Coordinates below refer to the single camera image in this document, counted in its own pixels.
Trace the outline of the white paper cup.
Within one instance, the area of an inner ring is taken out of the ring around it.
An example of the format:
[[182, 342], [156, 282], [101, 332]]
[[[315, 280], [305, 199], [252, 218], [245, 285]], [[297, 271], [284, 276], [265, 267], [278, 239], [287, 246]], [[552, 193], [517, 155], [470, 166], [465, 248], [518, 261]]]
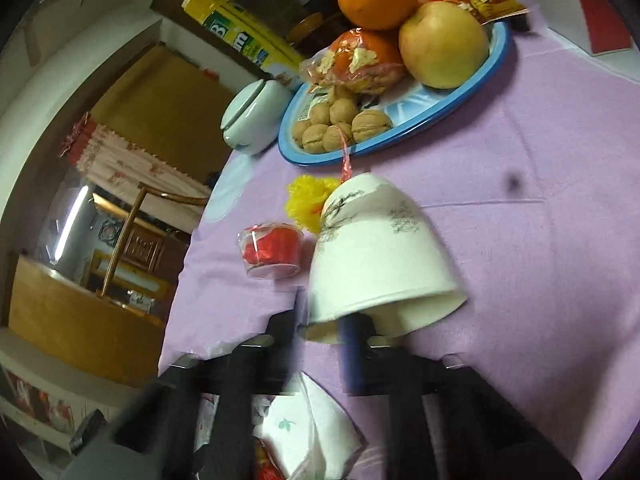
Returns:
[[335, 344], [338, 323], [354, 313], [383, 336], [405, 336], [467, 299], [431, 222], [393, 183], [358, 174], [330, 195], [310, 265], [306, 339]]

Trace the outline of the folded white tissue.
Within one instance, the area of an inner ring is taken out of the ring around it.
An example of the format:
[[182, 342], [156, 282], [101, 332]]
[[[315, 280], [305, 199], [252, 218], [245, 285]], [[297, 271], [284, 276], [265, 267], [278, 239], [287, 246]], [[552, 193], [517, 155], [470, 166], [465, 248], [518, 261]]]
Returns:
[[287, 479], [345, 479], [366, 447], [337, 400], [295, 373], [278, 396], [260, 396], [254, 436]]

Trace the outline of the wooden rattan chair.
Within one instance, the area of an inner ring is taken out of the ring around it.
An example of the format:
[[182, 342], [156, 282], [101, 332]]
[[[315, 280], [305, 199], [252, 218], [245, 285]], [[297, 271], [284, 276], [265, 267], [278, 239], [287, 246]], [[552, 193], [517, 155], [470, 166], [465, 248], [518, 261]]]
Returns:
[[146, 228], [146, 230], [152, 233], [151, 237], [140, 237], [134, 235], [134, 226], [136, 225], [137, 215], [144, 200], [148, 196], [158, 197], [162, 200], [169, 200], [171, 203], [186, 206], [204, 207], [207, 204], [205, 197], [184, 196], [169, 193], [162, 191], [159, 188], [152, 188], [152, 186], [144, 184], [140, 184], [138, 189], [138, 195], [127, 214], [115, 248], [111, 254], [110, 260], [108, 260], [102, 288], [96, 293], [100, 297], [107, 296], [111, 284], [114, 282], [120, 260], [125, 259], [126, 263], [130, 263], [136, 268], [148, 273], [153, 273], [157, 267], [157, 261], [162, 254], [166, 235], [154, 233], [150, 228]]

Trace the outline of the red jelly cup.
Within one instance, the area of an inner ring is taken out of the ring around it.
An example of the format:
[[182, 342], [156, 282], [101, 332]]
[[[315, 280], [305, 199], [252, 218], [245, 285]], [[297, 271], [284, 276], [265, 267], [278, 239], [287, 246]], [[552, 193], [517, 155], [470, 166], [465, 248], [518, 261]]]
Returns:
[[303, 233], [288, 223], [254, 224], [238, 234], [245, 273], [249, 278], [282, 280], [300, 271]]

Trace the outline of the purple tablecloth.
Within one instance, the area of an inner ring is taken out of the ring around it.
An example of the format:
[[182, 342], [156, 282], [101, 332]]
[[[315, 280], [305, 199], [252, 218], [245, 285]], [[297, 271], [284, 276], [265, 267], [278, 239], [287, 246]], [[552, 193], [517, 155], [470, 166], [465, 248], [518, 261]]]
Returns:
[[426, 212], [469, 294], [413, 349], [463, 356], [597, 479], [639, 422], [639, 86], [520, 1], [491, 81], [355, 167]]

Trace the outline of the yellow crumpled wrapper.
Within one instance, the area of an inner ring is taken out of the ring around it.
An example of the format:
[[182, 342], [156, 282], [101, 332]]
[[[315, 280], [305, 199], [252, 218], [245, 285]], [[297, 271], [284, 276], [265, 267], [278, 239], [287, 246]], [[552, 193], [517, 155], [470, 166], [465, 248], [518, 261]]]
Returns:
[[288, 185], [285, 213], [299, 229], [318, 235], [324, 204], [340, 185], [341, 181], [337, 178], [318, 178], [302, 174]]

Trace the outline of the walnut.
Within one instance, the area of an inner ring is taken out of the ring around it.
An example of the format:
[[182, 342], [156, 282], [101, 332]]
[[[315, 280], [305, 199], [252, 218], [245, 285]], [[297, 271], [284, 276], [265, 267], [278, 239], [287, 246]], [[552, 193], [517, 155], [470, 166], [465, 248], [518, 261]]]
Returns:
[[359, 113], [358, 105], [351, 99], [336, 99], [330, 106], [330, 122], [332, 125], [350, 125]]
[[352, 137], [361, 143], [391, 128], [393, 122], [382, 110], [363, 110], [352, 120]]
[[354, 143], [352, 127], [346, 122], [329, 126], [322, 136], [322, 145], [326, 152], [341, 151], [344, 146], [351, 146]]
[[329, 125], [331, 105], [328, 102], [319, 102], [309, 109], [309, 117], [311, 125]]
[[309, 126], [303, 132], [303, 150], [310, 154], [322, 154], [326, 152], [324, 148], [323, 138], [326, 134], [326, 130], [329, 129], [328, 125], [314, 124]]

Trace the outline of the white lidded ceramic jar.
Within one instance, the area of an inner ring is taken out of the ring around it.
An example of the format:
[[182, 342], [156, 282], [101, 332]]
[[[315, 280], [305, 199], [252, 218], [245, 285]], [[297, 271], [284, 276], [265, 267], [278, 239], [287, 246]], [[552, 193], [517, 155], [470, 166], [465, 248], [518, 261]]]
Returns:
[[220, 130], [233, 151], [257, 155], [277, 139], [281, 119], [293, 93], [275, 80], [244, 87], [222, 115]]

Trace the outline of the blue rimmed fruit plate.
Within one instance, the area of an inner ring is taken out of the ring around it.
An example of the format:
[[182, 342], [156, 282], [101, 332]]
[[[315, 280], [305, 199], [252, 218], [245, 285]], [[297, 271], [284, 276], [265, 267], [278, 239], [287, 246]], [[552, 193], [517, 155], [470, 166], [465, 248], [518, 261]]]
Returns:
[[[353, 146], [350, 152], [364, 155], [384, 150], [435, 125], [475, 96], [503, 66], [512, 44], [510, 28], [506, 23], [486, 25], [484, 31], [489, 38], [488, 58], [459, 88], [436, 90], [407, 77], [382, 96], [365, 100], [363, 106], [382, 110], [392, 121], [393, 128]], [[311, 107], [326, 102], [328, 95], [329, 91], [326, 89], [314, 89], [310, 84], [302, 84], [288, 104], [280, 125], [278, 148], [282, 157], [291, 164], [302, 167], [324, 166], [336, 164], [342, 159], [340, 151], [307, 153], [292, 137], [294, 124], [308, 118]]]

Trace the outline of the yellow apple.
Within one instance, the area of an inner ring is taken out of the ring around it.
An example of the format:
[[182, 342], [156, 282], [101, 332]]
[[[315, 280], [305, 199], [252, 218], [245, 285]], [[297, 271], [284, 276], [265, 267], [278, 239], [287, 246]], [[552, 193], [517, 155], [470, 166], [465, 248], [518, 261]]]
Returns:
[[440, 90], [460, 87], [484, 64], [489, 39], [468, 11], [450, 2], [420, 6], [401, 25], [399, 51], [411, 76]]

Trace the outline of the yellow cylindrical canister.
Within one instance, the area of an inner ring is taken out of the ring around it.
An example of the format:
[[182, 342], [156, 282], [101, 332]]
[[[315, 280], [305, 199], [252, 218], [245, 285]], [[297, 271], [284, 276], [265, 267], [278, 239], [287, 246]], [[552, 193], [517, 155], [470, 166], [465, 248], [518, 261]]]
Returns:
[[231, 0], [183, 0], [181, 7], [198, 24], [290, 90], [303, 81], [303, 57], [247, 10]]

